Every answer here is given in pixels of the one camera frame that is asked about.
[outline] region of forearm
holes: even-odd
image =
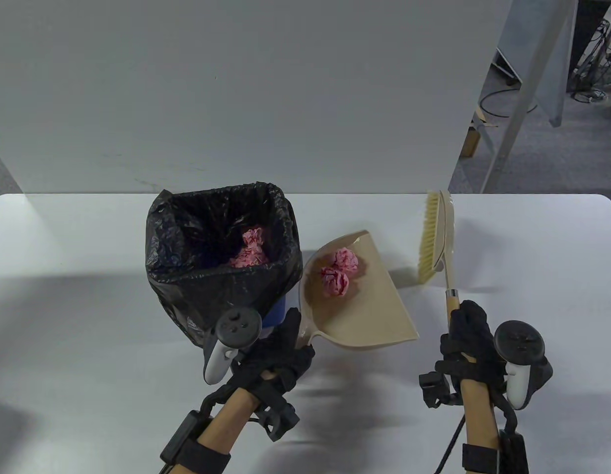
[[[463,356],[470,362],[475,362],[473,357],[466,354]],[[461,398],[465,409],[467,444],[498,451],[499,434],[488,386],[482,382],[464,379],[461,381]]]
[[[235,440],[259,404],[260,402],[246,390],[237,389],[216,417],[211,420],[205,431],[198,437],[198,442],[209,449],[213,449],[213,451],[229,454]],[[187,468],[176,465],[171,474],[202,473],[193,473]]]

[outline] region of hand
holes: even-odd
[[[450,314],[450,339],[466,346],[466,354],[477,361],[496,361],[499,356],[488,326],[488,315],[477,303],[464,300]]]
[[[297,380],[310,368],[314,357],[314,348],[304,346],[296,349],[301,313],[291,308],[286,313],[283,323],[265,339],[256,341],[240,359],[239,365],[231,366],[233,374],[237,372],[260,373],[263,379],[272,378],[272,385],[283,395],[292,390]]]
[[[499,387],[503,384],[504,363],[495,349],[488,315],[470,300],[461,302],[450,314],[448,335],[442,336],[444,360],[435,364],[439,373],[450,375],[459,393],[459,381],[472,379]]]

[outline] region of metal pole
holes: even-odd
[[[576,0],[556,0],[556,5],[551,14],[549,25],[547,25],[547,28],[542,32],[542,38],[540,38],[540,42],[538,46],[536,46],[534,56],[529,64],[529,72],[518,92],[516,108],[511,115],[501,145],[493,156],[488,173],[483,181],[481,187],[482,193],[492,193],[495,191],[496,184],[507,162],[509,152],[514,146],[514,142],[516,142],[518,131],[523,124],[523,120],[525,120],[529,104],[531,104],[534,98],[538,83],[540,82],[542,73],[544,73],[544,68],[556,45],[556,40],[567,21],[571,9],[575,7]]]

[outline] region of cable on floor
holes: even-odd
[[[509,115],[498,115],[498,114],[495,114],[494,112],[490,112],[488,109],[484,108],[483,102],[485,102],[486,99],[492,97],[493,95],[497,95],[497,94],[504,93],[504,92],[510,92],[510,91],[513,91],[513,90],[520,90],[520,89],[519,88],[509,88],[509,89],[501,89],[501,90],[495,90],[494,92],[490,92],[489,94],[485,95],[483,97],[483,99],[481,99],[481,101],[479,102],[479,108],[481,108],[482,111],[484,111],[485,113],[487,113],[488,115],[491,115],[493,117],[509,118]],[[529,109],[527,111],[527,113],[536,110],[537,107],[538,107],[538,105],[533,106],[531,109]]]

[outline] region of white vr controller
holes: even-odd
[[[513,409],[523,409],[553,375],[542,336],[526,322],[506,321],[496,329],[495,348],[506,361],[506,398]]]

